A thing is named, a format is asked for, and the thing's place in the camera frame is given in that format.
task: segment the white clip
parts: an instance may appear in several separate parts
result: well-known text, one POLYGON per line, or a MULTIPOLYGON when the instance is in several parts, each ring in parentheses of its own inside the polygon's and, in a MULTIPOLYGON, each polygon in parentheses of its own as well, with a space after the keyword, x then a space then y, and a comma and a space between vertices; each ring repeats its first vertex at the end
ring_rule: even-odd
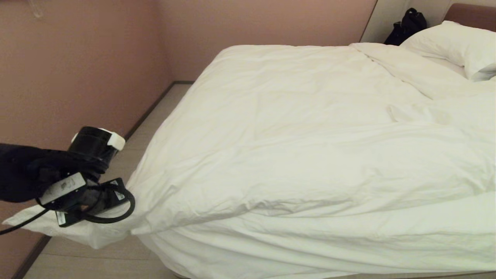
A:
POLYGON ((31 6, 31 10, 36 18, 43 17, 43 12, 41 11, 40 6, 36 3, 36 0, 28 0, 29 5, 31 6))

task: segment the white duvet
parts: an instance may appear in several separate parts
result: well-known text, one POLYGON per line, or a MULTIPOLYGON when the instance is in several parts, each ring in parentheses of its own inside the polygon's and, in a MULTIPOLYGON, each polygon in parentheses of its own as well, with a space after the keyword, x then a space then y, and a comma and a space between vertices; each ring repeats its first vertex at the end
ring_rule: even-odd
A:
POLYGON ((147 235, 192 278, 495 270, 494 122, 470 130, 391 114, 478 94, 494 101, 495 91, 493 81, 472 83, 393 46, 231 47, 152 139, 127 185, 137 200, 131 217, 58 228, 47 214, 27 228, 95 248, 147 235), (245 269, 237 257, 202 264, 194 251, 166 252, 176 234, 203 243, 212 231, 224 243, 233 234, 257 240, 237 250, 245 269), (265 265, 249 264, 257 245, 272 253, 265 265))

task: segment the wall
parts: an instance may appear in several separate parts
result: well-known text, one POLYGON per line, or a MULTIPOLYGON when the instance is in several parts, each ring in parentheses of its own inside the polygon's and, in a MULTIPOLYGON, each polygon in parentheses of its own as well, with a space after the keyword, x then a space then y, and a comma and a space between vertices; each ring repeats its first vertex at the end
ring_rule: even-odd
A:
POLYGON ((408 2, 409 0, 377 0, 360 42, 383 43, 393 31, 393 23, 403 18, 409 8, 408 2))
MULTIPOLYGON (((0 142, 66 149, 84 125, 127 133, 172 81, 158 3, 38 3, 40 20, 26 0, 0 1, 0 142)), ((0 219, 23 206, 0 204, 0 219)), ((39 238, 23 230, 0 237, 0 278, 39 238)))
POLYGON ((358 42, 375 0, 161 0, 176 80, 195 80, 240 44, 336 46, 358 42))
POLYGON ((424 14, 429 26, 438 25, 454 3, 496 7, 496 0, 410 0, 409 5, 424 14))

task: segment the wooden floor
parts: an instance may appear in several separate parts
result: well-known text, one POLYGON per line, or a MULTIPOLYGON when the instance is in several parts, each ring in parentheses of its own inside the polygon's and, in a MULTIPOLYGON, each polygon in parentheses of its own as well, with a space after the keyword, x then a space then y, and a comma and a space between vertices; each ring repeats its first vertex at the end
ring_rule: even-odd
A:
MULTIPOLYGON (((168 117, 191 85, 176 84, 136 130, 122 152, 112 160, 102 181, 122 177, 126 183, 138 165, 160 124, 168 117)), ((419 274, 353 275, 339 279, 418 278, 419 274)), ((425 274, 424 278, 496 279, 496 273, 445 276, 425 274)), ((53 237, 35 261, 25 279, 175 279, 158 257, 136 237, 128 237, 103 249, 94 250, 65 238, 53 237)))

